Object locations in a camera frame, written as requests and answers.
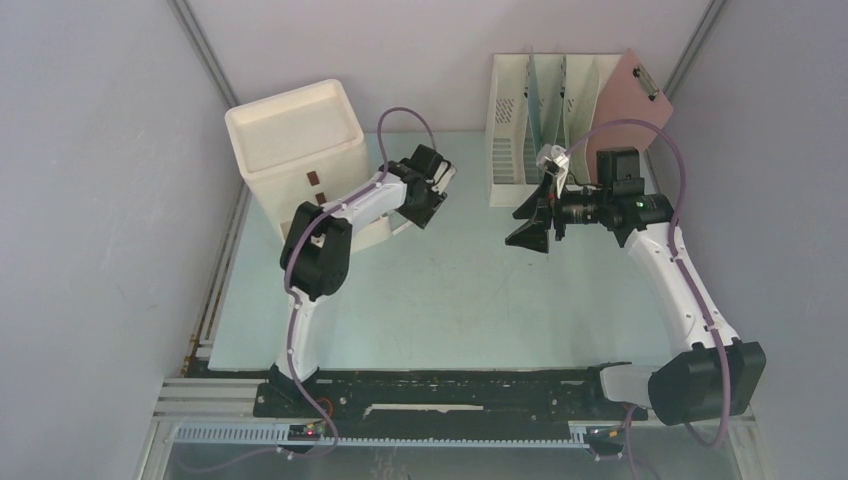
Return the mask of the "blue clipboard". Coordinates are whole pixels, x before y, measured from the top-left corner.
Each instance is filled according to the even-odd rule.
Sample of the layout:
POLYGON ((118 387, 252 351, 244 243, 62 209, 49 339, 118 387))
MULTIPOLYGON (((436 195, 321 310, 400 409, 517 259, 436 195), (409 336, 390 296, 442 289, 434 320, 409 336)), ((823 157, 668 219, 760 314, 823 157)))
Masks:
POLYGON ((525 181, 528 185, 538 185, 543 177, 537 163, 545 141, 545 65, 534 50, 530 51, 527 64, 525 97, 527 107, 527 128, 524 147, 525 181))

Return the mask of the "green clipboard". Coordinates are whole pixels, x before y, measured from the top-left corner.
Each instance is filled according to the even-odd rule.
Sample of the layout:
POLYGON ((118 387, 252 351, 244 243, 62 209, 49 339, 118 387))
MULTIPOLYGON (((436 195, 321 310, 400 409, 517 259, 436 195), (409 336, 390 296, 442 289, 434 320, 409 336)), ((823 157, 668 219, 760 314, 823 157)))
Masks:
POLYGON ((600 90, 600 69, 594 55, 566 56, 566 147, 571 151, 569 172, 581 184, 590 182, 586 157, 587 143, 578 140, 592 128, 600 90))

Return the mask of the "pink clipboard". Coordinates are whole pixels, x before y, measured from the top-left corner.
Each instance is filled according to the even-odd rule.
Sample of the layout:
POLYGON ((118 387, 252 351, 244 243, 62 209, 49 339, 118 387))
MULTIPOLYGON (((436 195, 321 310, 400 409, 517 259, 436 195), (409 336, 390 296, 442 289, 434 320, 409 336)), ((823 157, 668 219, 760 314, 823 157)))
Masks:
MULTIPOLYGON (((664 127, 673 107, 643 65, 637 54, 628 49, 611 71, 598 96, 591 128, 620 119, 638 119, 664 127)), ((586 161, 590 179, 597 182, 596 153, 600 150, 634 148, 644 152, 657 134, 638 125, 617 125, 594 134, 587 143, 586 161)))

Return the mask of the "cream three-drawer cabinet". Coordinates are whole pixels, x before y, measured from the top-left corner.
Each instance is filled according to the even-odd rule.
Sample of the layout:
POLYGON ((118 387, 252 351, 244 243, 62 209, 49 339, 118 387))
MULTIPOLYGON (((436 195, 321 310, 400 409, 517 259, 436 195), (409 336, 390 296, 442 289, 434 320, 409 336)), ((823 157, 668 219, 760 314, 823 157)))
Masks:
POLYGON ((300 204, 343 198, 375 173, 337 79, 234 107, 225 123, 239 172, 279 247, 300 204))

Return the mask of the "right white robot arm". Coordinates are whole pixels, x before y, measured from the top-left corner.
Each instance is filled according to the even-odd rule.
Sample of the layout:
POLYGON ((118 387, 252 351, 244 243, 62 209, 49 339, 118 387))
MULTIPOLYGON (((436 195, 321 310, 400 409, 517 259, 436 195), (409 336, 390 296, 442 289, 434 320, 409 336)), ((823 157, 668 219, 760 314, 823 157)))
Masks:
POLYGON ((608 364, 581 392, 585 411, 606 418, 621 403, 648 407, 666 425, 737 416, 749 407, 767 359, 757 342, 744 342, 706 291, 685 248, 675 209, 648 194, 634 149, 599 154, 598 183, 571 190, 570 157, 546 144, 536 157, 542 180, 514 211, 521 226, 505 243, 548 253, 569 225, 598 224, 611 232, 647 279, 672 352, 661 367, 608 364))

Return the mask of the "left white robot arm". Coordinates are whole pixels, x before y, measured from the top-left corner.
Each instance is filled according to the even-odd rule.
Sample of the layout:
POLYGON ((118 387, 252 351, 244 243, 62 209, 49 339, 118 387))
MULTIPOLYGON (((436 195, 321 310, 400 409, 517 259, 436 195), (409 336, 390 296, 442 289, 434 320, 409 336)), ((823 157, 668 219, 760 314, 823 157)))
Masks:
POLYGON ((420 144, 409 158, 387 161, 346 197, 295 211, 280 256, 290 318, 283 351, 275 365, 289 380, 277 402, 292 416, 304 416, 316 403, 315 388, 303 380, 318 369, 318 340, 334 320, 332 297, 344 284, 352 243, 366 226, 392 212, 425 229, 447 198, 456 167, 434 148, 420 144))

